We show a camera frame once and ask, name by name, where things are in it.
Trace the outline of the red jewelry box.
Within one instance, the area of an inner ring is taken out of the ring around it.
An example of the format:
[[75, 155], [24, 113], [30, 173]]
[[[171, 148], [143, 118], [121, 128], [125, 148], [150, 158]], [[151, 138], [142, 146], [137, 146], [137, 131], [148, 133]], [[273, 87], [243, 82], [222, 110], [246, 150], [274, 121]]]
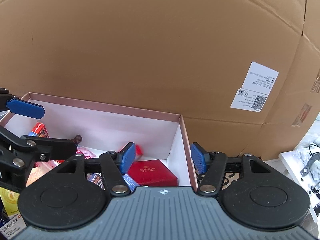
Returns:
[[159, 159], [134, 162], [128, 174], [140, 186], [178, 186], [178, 178]]

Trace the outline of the patterned letter table mat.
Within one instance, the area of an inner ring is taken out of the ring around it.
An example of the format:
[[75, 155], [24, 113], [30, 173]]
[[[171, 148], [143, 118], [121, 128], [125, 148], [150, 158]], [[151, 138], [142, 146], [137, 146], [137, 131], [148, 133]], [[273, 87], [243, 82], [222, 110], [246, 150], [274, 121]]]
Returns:
[[200, 191], [200, 187], [207, 184], [213, 185], [216, 191], [222, 191], [239, 179], [240, 173], [208, 170], [205, 174], [196, 174], [197, 188], [195, 191]]

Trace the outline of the pink storage box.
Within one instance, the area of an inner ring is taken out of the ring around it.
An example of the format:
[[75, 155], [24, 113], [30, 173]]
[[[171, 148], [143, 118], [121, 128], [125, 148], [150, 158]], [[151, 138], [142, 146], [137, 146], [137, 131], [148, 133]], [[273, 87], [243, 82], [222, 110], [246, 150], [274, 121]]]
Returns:
[[99, 155], [134, 142], [142, 160], [159, 159], [178, 178], [179, 186], [197, 187], [181, 115], [107, 103], [27, 93], [24, 100], [42, 105], [51, 138], [82, 136], [81, 146]]

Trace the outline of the yellow medicine box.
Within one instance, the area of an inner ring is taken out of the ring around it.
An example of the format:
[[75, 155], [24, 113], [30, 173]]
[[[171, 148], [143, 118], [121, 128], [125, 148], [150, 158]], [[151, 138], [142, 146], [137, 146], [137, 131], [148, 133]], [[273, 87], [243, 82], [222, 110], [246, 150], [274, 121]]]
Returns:
[[0, 194], [5, 211], [8, 217], [12, 219], [19, 213], [17, 202], [20, 194], [2, 187], [0, 189]]

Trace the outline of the white shipping label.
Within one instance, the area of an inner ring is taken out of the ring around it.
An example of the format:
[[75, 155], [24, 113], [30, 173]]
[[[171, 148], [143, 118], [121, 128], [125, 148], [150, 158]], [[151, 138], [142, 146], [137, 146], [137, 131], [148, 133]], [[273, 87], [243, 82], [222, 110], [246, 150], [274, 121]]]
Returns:
[[278, 71], [252, 61], [242, 87], [237, 90], [231, 103], [231, 108], [261, 112], [278, 74]]

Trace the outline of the white side shelf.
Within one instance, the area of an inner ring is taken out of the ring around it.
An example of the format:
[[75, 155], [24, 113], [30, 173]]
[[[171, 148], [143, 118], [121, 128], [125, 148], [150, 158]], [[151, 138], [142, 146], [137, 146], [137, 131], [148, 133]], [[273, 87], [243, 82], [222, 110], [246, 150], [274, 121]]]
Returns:
[[308, 132], [296, 148], [279, 155], [291, 178], [310, 198], [310, 214], [319, 222], [319, 131]]

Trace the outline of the cardboard backdrop wall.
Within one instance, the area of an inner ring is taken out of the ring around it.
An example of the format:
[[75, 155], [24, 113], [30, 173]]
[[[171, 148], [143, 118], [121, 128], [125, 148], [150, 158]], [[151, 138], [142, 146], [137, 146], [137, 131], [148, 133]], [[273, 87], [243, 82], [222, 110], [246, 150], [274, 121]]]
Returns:
[[[251, 62], [279, 72], [231, 108]], [[1, 0], [1, 86], [183, 115], [190, 141], [273, 159], [319, 113], [319, 0]]]

